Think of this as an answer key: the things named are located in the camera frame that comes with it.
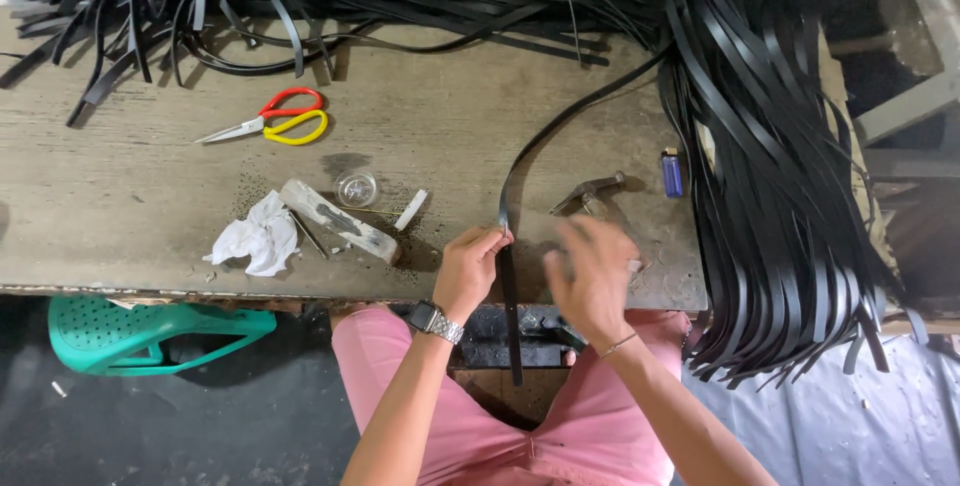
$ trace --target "hand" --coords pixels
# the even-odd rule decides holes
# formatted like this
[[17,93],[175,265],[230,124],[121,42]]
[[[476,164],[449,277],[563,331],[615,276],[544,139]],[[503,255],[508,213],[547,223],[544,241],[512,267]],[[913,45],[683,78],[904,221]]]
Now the hand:
[[597,352],[604,352],[634,330],[623,319],[628,262],[641,252],[613,223],[574,215],[557,225],[575,274],[569,281],[564,255],[550,251],[543,258],[547,284],[563,318],[583,334]]
[[467,322],[497,278],[494,258],[513,241],[510,231],[503,236],[503,227],[473,227],[446,245],[433,289],[433,303],[445,317],[461,326]]

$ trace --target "dark floor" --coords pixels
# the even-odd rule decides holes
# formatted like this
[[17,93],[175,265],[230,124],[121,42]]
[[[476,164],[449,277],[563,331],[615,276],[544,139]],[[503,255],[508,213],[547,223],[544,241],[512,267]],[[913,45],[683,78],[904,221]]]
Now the dark floor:
[[[50,349],[43,304],[0,297],[0,486],[336,484],[358,439],[326,316],[181,376],[101,377]],[[782,486],[960,484],[960,365],[906,337],[893,373],[841,373],[834,349],[797,385],[684,382]],[[61,396],[51,383],[65,392]]]

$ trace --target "blue lighter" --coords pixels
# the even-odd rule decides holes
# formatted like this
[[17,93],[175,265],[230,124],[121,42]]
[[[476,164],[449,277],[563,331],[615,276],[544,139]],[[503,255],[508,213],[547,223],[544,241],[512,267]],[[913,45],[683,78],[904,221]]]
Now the blue lighter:
[[660,170],[663,171],[663,191],[666,197],[682,197],[684,184],[680,178],[680,157],[677,155],[677,148],[666,148],[660,154]]

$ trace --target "black leather piece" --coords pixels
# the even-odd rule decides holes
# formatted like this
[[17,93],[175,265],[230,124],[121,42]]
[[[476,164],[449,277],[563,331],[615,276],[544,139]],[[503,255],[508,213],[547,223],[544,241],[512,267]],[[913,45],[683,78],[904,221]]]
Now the black leather piece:
[[[149,82],[147,55],[164,44],[169,47],[160,68],[173,68],[182,85],[180,60],[186,54],[180,50],[217,72],[246,76],[291,71],[300,76],[319,59],[331,68],[330,50],[352,40],[414,53],[447,52],[486,40],[606,66],[610,60],[595,54],[606,45],[580,34],[622,34],[652,58],[573,103],[534,135],[510,167],[499,222],[509,226],[512,172],[532,148],[586,105],[660,63],[661,103],[686,154],[709,306],[683,345],[695,374],[704,380],[722,376],[735,388],[748,376],[774,371],[767,382],[779,386],[847,342],[853,345],[846,369],[853,369],[863,343],[877,368],[888,367],[878,335],[887,303],[883,289],[900,303],[905,297],[870,245],[873,205],[861,217],[852,194],[852,175],[868,185],[869,176],[853,161],[850,125],[820,89],[821,0],[30,1],[16,14],[22,19],[19,34],[50,37],[0,75],[0,88],[14,85],[45,60],[58,64],[73,45],[92,38],[96,61],[68,125],[103,101],[130,67]],[[252,33],[246,18],[280,19],[288,37]],[[354,28],[324,35],[315,21],[320,19]],[[309,27],[306,38],[298,34],[296,21]],[[460,37],[416,48],[370,36],[390,23],[431,26]],[[251,47],[280,46],[291,56],[271,64],[226,60],[205,43],[223,26]],[[529,41],[529,36],[540,39]],[[837,124],[835,136],[830,120]],[[704,145],[701,127],[710,132],[711,147]],[[520,383],[511,250],[501,250],[497,266],[510,322],[512,376]],[[907,317],[922,341],[926,335],[916,312],[908,309]]]

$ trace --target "pink shorts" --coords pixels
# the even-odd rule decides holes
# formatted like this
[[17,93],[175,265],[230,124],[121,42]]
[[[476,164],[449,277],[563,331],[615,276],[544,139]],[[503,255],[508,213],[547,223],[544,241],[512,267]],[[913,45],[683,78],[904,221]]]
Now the pink shorts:
[[[679,378],[687,315],[628,310],[626,317]],[[354,312],[337,325],[333,350],[361,434],[411,341],[407,324],[378,308]],[[449,377],[439,390],[417,486],[497,467],[525,467],[591,485],[665,485],[673,476],[650,422],[592,347],[577,358],[546,420],[533,432],[492,417]]]

